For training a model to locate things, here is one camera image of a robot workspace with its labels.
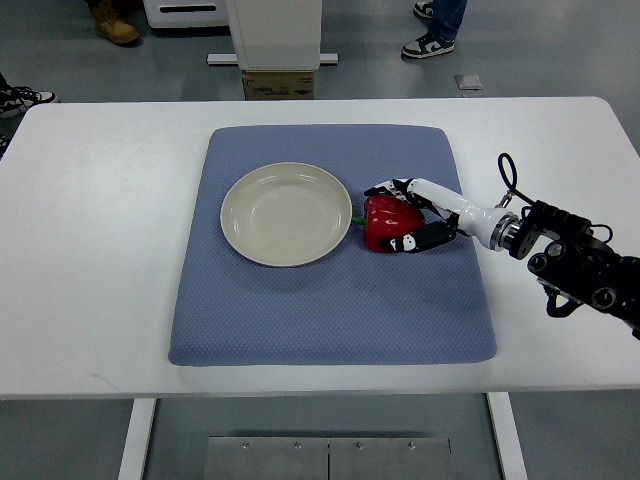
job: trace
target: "ceramic plate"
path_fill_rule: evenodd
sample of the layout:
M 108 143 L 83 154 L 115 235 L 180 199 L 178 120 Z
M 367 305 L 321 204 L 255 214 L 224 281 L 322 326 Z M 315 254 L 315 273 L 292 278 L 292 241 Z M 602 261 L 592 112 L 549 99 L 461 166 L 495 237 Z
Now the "ceramic plate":
M 351 222 L 351 199 L 329 172 L 304 163 L 274 163 L 238 180 L 220 223 L 227 241 L 254 262 L 293 267 L 333 250 Z

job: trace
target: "screw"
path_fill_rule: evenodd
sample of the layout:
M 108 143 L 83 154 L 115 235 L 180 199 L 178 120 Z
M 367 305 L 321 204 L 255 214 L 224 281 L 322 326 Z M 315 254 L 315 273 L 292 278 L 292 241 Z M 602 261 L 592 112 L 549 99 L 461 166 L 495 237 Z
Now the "screw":
M 554 242 L 547 248 L 547 255 L 550 257 L 560 257 L 564 253 L 564 245 Z

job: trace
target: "white table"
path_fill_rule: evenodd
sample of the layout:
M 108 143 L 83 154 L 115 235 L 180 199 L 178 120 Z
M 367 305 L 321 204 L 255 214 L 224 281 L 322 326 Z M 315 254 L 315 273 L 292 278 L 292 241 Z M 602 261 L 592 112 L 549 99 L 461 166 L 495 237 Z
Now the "white table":
M 41 106 L 27 113 L 0 162 L 0 398 L 640 386 L 640 342 L 621 320 L 588 307 L 568 319 L 548 318 L 546 296 L 526 263 L 480 246 L 498 344 L 489 361 L 169 363 L 209 137 L 226 126 L 297 123 L 439 127 L 464 194 L 483 206 L 504 193 L 497 156 L 510 152 L 524 193 L 609 224 L 613 248 L 640 255 L 640 226 L 629 211 L 640 204 L 640 162 L 609 105 L 596 98 Z

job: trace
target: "boot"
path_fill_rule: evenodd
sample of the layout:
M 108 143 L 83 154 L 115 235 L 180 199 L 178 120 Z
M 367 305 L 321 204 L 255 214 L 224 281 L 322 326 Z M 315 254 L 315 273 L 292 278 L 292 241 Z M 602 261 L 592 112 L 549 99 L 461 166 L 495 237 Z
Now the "boot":
M 135 28 L 120 20 L 111 0 L 102 0 L 95 7 L 91 7 L 91 14 L 96 26 L 96 34 L 100 38 L 107 38 L 116 45 L 125 45 L 140 37 Z

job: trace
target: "red bell pepper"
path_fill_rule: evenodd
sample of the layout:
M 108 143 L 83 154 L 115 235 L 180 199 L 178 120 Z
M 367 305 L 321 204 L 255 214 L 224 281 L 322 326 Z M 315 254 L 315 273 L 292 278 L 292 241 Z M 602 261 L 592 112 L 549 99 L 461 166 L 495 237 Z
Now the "red bell pepper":
M 422 211 L 389 195 L 373 195 L 364 202 L 364 246 L 380 253 L 394 253 L 381 248 L 380 242 L 400 238 L 425 224 Z

